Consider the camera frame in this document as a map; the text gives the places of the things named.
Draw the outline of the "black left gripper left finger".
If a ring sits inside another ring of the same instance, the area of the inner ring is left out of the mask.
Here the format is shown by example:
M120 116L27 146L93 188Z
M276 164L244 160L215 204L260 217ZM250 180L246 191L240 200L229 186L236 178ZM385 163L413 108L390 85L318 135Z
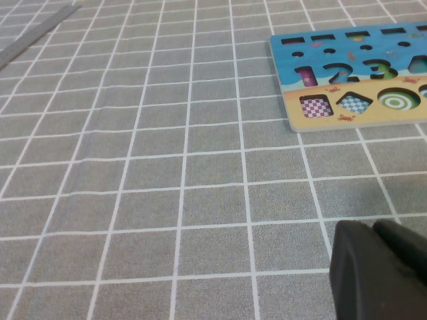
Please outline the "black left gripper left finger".
M372 226L336 224L329 275L337 319L426 318L426 284Z

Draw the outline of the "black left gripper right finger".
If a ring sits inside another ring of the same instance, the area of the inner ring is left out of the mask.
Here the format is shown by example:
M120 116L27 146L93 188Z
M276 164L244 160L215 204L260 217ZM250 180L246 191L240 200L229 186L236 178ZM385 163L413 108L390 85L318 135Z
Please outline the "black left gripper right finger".
M426 284L426 238L387 219L377 220L372 228L393 254Z

